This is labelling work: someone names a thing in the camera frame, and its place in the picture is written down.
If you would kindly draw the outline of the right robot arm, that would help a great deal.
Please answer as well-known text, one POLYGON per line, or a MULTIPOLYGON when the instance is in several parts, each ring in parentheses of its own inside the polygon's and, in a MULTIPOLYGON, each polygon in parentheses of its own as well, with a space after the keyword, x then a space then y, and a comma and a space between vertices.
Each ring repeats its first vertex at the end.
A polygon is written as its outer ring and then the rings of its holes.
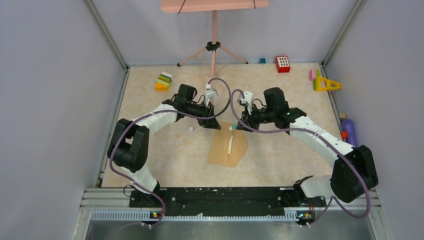
POLYGON ((252 92, 245 91, 237 99, 244 107, 237 130, 260 132, 261 124, 276 128, 304 142, 327 161, 330 175, 306 176, 294 185, 293 200, 307 206, 315 197, 334 196, 350 203, 379 184, 372 151, 365 145, 354 146, 319 127, 297 107, 290 107, 284 92, 272 87, 263 92, 265 106, 258 108, 252 92))

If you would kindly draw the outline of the brown kraft envelope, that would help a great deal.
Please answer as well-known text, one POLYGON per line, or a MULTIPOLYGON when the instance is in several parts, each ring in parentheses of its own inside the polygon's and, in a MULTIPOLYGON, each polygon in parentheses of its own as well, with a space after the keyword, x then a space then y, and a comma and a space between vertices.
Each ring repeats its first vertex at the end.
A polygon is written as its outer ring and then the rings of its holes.
POLYGON ((248 140, 242 130, 232 130, 230 122, 220 122, 221 129, 214 130, 207 163, 235 168, 248 149, 248 140))

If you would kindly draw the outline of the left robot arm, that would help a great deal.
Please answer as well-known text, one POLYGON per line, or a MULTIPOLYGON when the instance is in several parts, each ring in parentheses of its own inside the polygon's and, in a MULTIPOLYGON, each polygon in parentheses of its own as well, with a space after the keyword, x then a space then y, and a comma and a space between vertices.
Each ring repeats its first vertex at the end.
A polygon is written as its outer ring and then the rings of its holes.
POLYGON ((159 183, 146 165, 150 136, 185 116, 197 119, 203 128, 221 129, 211 103, 211 99, 218 95, 217 91, 207 84, 201 103, 194 101, 196 95, 195 87, 181 84, 172 98, 163 101, 153 111, 133 120, 122 118, 115 125, 107 150, 109 162, 124 171, 122 176, 142 192, 141 200, 149 207, 156 206, 161 198, 159 191, 155 190, 159 183))

